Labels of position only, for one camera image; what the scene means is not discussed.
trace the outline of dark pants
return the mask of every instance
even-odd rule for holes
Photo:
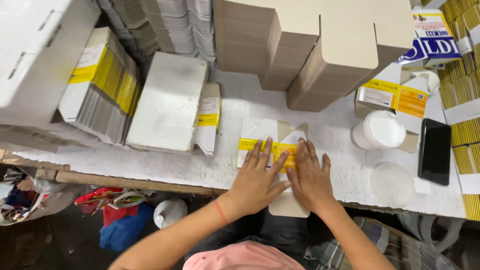
[[[304,259],[308,247],[307,219],[274,216],[268,208],[244,216],[212,233],[194,246],[185,255],[185,260],[198,252],[217,250],[248,240],[276,247],[305,269],[315,269],[313,261]]]

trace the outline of forearm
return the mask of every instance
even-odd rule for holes
[[[316,211],[315,213],[325,222],[342,246],[353,269],[395,269],[339,203],[332,204],[328,211]]]
[[[228,203],[220,198],[222,209],[227,209]],[[195,244],[224,225],[225,220],[213,201],[175,224],[144,238],[118,257],[109,269],[170,269]]]

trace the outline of glue container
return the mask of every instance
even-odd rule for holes
[[[352,143],[364,150],[394,149],[402,145],[407,131],[396,115],[386,110],[376,110],[367,115],[365,121],[352,128]]]
[[[161,202],[153,213],[153,221],[160,229],[165,229],[187,215],[187,204],[179,198]]]

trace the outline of phone screen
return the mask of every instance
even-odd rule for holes
[[[450,126],[424,119],[423,155],[419,175],[442,185],[448,185],[450,176]]]

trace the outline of blue plastic container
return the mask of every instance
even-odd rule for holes
[[[152,209],[146,203],[138,206],[138,216],[125,216],[100,230],[100,248],[122,251],[137,241],[137,237],[152,215]]]

